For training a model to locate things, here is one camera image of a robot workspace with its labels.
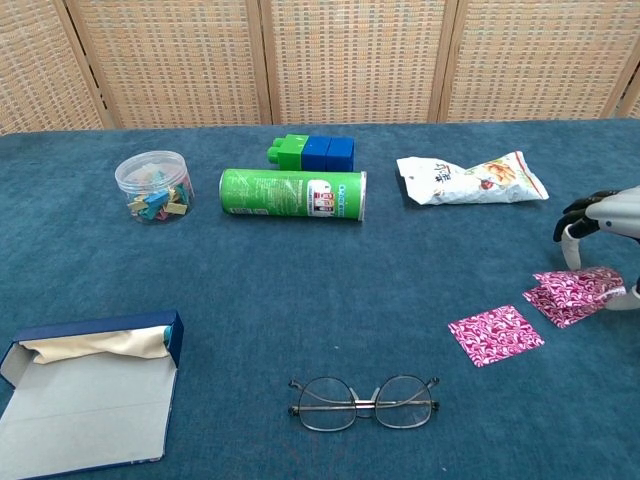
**wicker screen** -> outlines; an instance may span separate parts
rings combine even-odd
[[[632,74],[639,1],[460,0],[458,12],[441,121],[613,113]]]
[[[266,85],[259,99],[256,80],[260,68],[265,74],[256,0],[77,0],[69,7],[119,126],[270,121]]]
[[[273,0],[262,8],[274,123],[428,120],[443,0]]]
[[[0,134],[103,128],[47,0],[0,2]]]
[[[636,103],[634,104],[633,108],[631,109],[631,112],[629,113],[630,117],[633,118],[640,118],[640,98],[638,98],[636,100]]]
[[[640,42],[636,48],[638,48],[640,56]],[[640,118],[640,65],[636,67],[635,76],[629,84],[622,102],[620,102],[617,113],[620,117]]]

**chips can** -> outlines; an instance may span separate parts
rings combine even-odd
[[[367,172],[300,172],[228,168],[220,203],[232,214],[336,217],[362,221]]]

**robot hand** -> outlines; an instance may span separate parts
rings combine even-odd
[[[562,253],[571,270],[581,267],[580,239],[598,230],[630,237],[640,242],[640,187],[605,190],[576,200],[562,212],[553,240],[561,242]],[[609,310],[640,308],[640,278],[626,294],[611,298]]]

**plastic container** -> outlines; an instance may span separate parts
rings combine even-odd
[[[140,222],[166,222],[193,208],[191,179],[179,153],[141,153],[122,162],[115,176],[129,212]]]

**white snack bag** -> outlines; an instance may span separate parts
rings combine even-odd
[[[546,200],[547,190],[529,170],[522,152],[464,169],[438,158],[397,160],[407,193],[420,205],[513,203]]]

